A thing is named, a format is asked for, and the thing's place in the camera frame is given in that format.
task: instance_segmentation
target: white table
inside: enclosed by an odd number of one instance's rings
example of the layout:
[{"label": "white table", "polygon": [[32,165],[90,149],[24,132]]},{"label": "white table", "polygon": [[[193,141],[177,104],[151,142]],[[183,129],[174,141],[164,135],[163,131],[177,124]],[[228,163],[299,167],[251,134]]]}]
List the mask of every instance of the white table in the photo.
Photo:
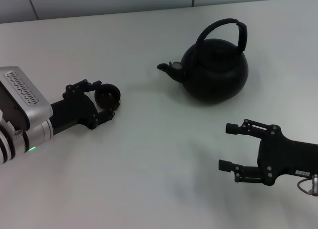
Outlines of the white table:
[{"label": "white table", "polygon": [[[0,66],[20,66],[50,101],[84,78],[119,87],[115,118],[73,127],[0,167],[3,229],[312,229],[318,199],[300,178],[235,183],[218,160],[256,166],[244,118],[318,143],[318,0],[273,0],[0,25]],[[248,29],[249,77],[215,106],[156,69],[223,18]],[[237,43],[235,25],[211,37]]]}]

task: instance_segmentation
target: kettle body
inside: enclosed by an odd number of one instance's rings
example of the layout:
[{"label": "kettle body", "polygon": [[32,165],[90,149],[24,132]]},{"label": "kettle body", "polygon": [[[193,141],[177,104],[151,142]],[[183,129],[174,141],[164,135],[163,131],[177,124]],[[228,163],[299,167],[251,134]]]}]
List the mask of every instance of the kettle body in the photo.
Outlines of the kettle body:
[{"label": "kettle body", "polygon": [[[205,39],[215,28],[236,23],[239,27],[238,46],[222,39]],[[181,62],[160,64],[158,69],[183,84],[195,98],[218,103],[238,94],[248,77],[248,65],[243,53],[247,30],[235,19],[224,19],[208,26],[197,42],[183,55]]]}]

